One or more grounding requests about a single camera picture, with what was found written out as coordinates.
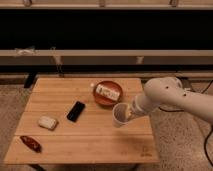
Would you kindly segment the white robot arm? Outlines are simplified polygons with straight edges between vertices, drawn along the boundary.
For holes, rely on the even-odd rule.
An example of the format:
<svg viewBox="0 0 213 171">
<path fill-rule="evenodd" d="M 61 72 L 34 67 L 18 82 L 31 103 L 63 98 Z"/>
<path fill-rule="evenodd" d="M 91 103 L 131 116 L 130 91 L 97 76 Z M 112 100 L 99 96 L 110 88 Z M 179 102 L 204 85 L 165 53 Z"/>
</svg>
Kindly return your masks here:
<svg viewBox="0 0 213 171">
<path fill-rule="evenodd" d="M 150 114 L 161 104 L 180 108 L 213 125 L 213 96 L 184 90 L 176 77 L 147 81 L 131 104 L 128 121 Z"/>
</svg>

